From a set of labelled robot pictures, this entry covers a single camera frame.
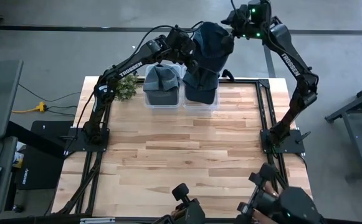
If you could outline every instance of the yellow extension cord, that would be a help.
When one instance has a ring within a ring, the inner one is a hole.
[[[44,102],[39,102],[38,106],[36,106],[33,109],[24,110],[24,111],[14,111],[12,110],[12,113],[28,113],[32,111],[40,111],[41,113],[46,111],[46,104]]]

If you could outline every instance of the desk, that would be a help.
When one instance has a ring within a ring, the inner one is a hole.
[[[76,122],[97,78],[85,77]],[[269,82],[280,120],[288,110],[286,82],[283,78]],[[254,189],[248,176],[267,158],[260,149],[262,127],[255,87],[221,84],[219,95],[221,105],[209,116],[190,115],[182,106],[176,114],[153,114],[143,104],[141,88],[131,100],[114,101],[93,216],[161,217],[178,204],[171,190],[184,182],[189,196],[199,199],[206,217],[236,217],[237,205],[248,201]],[[90,102],[80,127],[92,106]],[[303,162],[293,154],[285,154],[284,159],[289,184],[311,194]],[[65,160],[52,212],[60,210],[80,185],[84,160],[84,152]]]

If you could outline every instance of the black mat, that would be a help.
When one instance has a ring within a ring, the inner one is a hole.
[[[35,121],[31,131],[64,147],[59,136],[66,136],[73,121]],[[54,158],[27,146],[21,151],[24,160],[21,170],[16,175],[17,189],[35,190],[56,188],[62,172],[62,159]]]

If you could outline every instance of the gray metal frame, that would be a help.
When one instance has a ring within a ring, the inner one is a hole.
[[[359,152],[362,160],[362,147],[359,146],[357,141],[357,135],[355,134],[353,128],[351,127],[351,122],[349,119],[349,114],[352,113],[362,113],[362,110],[359,110],[362,107],[362,91],[357,94],[357,99],[352,101],[351,103],[347,104],[346,106],[342,107],[338,111],[332,113],[331,115],[325,117],[328,123],[333,123],[337,118],[343,118],[345,127],[347,129],[348,135],[350,137],[351,143],[353,147]],[[345,179],[348,182],[362,179],[362,172],[361,173],[353,173],[346,175]]]

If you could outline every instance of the green leafy plant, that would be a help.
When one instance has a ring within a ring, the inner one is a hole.
[[[115,100],[124,101],[131,99],[136,95],[136,82],[138,81],[137,74],[129,74],[118,82]]]

